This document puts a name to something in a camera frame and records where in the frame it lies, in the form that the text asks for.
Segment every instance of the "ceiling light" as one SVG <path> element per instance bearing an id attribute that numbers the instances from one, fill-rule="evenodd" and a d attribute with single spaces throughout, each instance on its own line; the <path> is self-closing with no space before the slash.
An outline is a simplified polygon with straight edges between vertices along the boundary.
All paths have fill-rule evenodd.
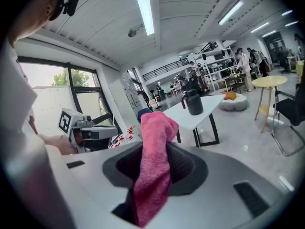
<path id="1" fill-rule="evenodd" d="M 151 9 L 151 3 L 150 0 L 137 0 L 141 15 L 143 18 L 143 22 L 145 25 L 146 29 L 146 34 L 154 34 L 154 29 L 153 29 L 153 16 L 152 16 L 152 9 Z"/>
<path id="2" fill-rule="evenodd" d="M 289 25 L 293 25 L 293 24 L 297 24 L 299 21 L 295 21 L 295 22 L 291 22 L 289 24 L 286 24 L 285 26 L 289 26 Z"/>
<path id="3" fill-rule="evenodd" d="M 269 35 L 271 35 L 271 34 L 273 34 L 273 33 L 275 33 L 275 32 L 276 32 L 276 31 L 269 32 L 269 33 L 265 34 L 263 37 L 269 36 Z"/>
<path id="4" fill-rule="evenodd" d="M 236 4 L 223 16 L 223 18 L 218 22 L 218 24 L 224 24 L 244 3 L 242 1 L 237 1 Z"/>
<path id="5" fill-rule="evenodd" d="M 260 27 L 257 27 L 256 29 L 254 29 L 253 31 L 251 31 L 251 33 L 253 33 L 253 32 L 255 32 L 255 31 L 259 30 L 260 28 L 263 28 L 263 27 L 266 26 L 267 24 L 269 24 L 269 22 L 267 22 L 267 23 L 261 25 Z"/>
<path id="6" fill-rule="evenodd" d="M 288 11 L 282 13 L 282 16 L 287 15 L 287 14 L 291 13 L 292 11 L 293 11 L 293 10 L 288 10 Z"/>

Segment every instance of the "table leg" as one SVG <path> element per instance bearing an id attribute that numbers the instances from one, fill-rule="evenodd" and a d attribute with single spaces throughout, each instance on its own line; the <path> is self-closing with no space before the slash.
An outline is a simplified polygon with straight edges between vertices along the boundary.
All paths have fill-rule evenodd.
<path id="1" fill-rule="evenodd" d="M 196 128 L 196 129 L 195 129 L 195 132 L 194 132 L 194 130 L 193 130 L 193 133 L 194 133 L 196 145 L 198 144 L 200 147 L 219 144 L 218 132 L 217 132 L 217 128 L 216 128 L 216 125 L 215 125 L 215 121 L 214 121 L 213 115 L 210 114 L 210 115 L 209 115 L 209 118 L 210 118 L 211 125 L 212 125 L 212 129 L 213 129 L 213 132 L 214 132 L 215 141 L 211 141 L 211 142 L 207 142 L 207 143 L 202 143 L 202 142 L 200 141 L 200 137 L 199 137 L 199 134 L 198 134 L 198 130 L 197 130 L 197 128 Z"/>
<path id="2" fill-rule="evenodd" d="M 276 102 L 277 103 L 279 102 L 278 95 L 276 96 Z M 280 121 L 280 112 L 277 112 L 277 117 L 278 117 L 278 121 Z"/>
<path id="3" fill-rule="evenodd" d="M 271 94 L 272 94 L 272 87 L 269 87 L 269 99 L 268 99 L 268 105 L 267 105 L 268 108 L 267 108 L 267 112 L 266 112 L 266 116 L 265 116 L 265 122 L 264 122 L 261 133 L 264 132 L 264 128 L 267 124 L 267 120 L 268 120 L 268 116 L 269 116 L 269 108 L 270 108 L 270 103 L 271 103 Z"/>
<path id="4" fill-rule="evenodd" d="M 262 87 L 262 91 L 261 91 L 261 98 L 260 98 L 260 100 L 259 100 L 259 104 L 258 104 L 258 108 L 257 108 L 257 112 L 256 112 L 256 115 L 255 115 L 254 120 L 256 120 L 256 118 L 257 118 L 257 115 L 258 115 L 258 112 L 259 112 L 259 107 L 261 106 L 261 103 L 262 103 L 262 99 L 263 99 L 263 92 L 264 92 L 264 88 Z"/>
<path id="5" fill-rule="evenodd" d="M 196 147 L 199 147 L 198 141 L 197 141 L 197 134 L 196 134 L 195 130 L 193 130 L 193 134 L 194 134 L 194 138 L 195 138 L 195 142 L 196 142 Z"/>
<path id="6" fill-rule="evenodd" d="M 178 132 L 177 132 L 177 141 L 178 141 L 178 143 L 181 143 L 181 139 L 180 139 L 180 132 L 179 132 L 179 129 L 178 129 Z"/>

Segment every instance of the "window frame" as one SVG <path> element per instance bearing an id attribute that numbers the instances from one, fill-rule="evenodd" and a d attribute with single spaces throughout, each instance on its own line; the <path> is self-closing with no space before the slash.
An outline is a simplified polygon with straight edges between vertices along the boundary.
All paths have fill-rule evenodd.
<path id="1" fill-rule="evenodd" d="M 80 103 L 79 103 L 78 98 L 77 98 L 77 94 L 93 93 L 93 92 L 99 93 L 99 97 L 100 97 L 100 100 L 102 101 L 102 105 L 104 107 L 104 110 L 105 110 L 106 114 L 103 114 L 102 116 L 93 119 L 93 122 L 95 124 L 98 124 L 98 123 L 100 123 L 104 120 L 111 119 L 113 124 L 119 128 L 119 133 L 120 134 L 122 133 L 118 123 L 116 122 L 115 118 L 113 118 L 113 113 L 112 113 L 112 111 L 111 111 L 111 109 L 110 109 L 110 107 L 107 103 L 107 100 L 106 100 L 105 94 L 102 90 L 101 82 L 100 82 L 100 79 L 97 75 L 96 70 L 92 70 L 92 69 L 88 69 L 88 68 L 85 68 L 85 67 L 77 66 L 77 65 L 71 64 L 69 62 L 63 63 L 63 62 L 59 62 L 59 61 L 24 57 L 24 56 L 18 57 L 18 61 L 20 63 L 44 64 L 44 65 L 50 65 L 50 66 L 63 67 L 66 70 L 67 86 L 68 86 L 68 88 L 71 92 L 71 96 L 72 96 L 72 99 L 74 101 L 76 110 L 83 114 Z M 71 77 L 71 69 L 85 71 L 87 73 L 92 73 L 92 76 L 93 76 L 93 79 L 94 79 L 94 82 L 95 82 L 96 86 L 95 87 L 73 86 L 72 77 Z"/>

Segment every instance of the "blue chair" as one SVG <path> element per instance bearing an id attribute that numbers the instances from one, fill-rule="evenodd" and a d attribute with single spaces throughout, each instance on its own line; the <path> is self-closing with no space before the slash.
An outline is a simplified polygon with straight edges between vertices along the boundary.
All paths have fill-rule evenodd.
<path id="1" fill-rule="evenodd" d="M 144 108 L 144 109 L 141 109 L 139 112 L 138 112 L 138 121 L 139 123 L 141 123 L 141 116 L 143 114 L 146 114 L 146 113 L 151 113 L 152 111 L 150 111 L 148 108 Z"/>

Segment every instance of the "white ceiling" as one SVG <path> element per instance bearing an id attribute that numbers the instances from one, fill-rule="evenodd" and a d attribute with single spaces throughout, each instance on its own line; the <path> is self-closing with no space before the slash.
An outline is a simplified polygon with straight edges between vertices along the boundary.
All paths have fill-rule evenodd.
<path id="1" fill-rule="evenodd" d="M 90 50 L 92 55 L 124 69 L 209 39 L 238 40 L 265 21 L 265 33 L 292 20 L 281 16 L 280 0 L 242 0 L 244 5 L 224 25 L 220 18 L 237 0 L 151 0 L 155 34 L 142 27 L 130 38 L 130 28 L 142 24 L 136 0 L 80 0 L 74 16 L 61 15 L 46 24 L 54 38 Z"/>

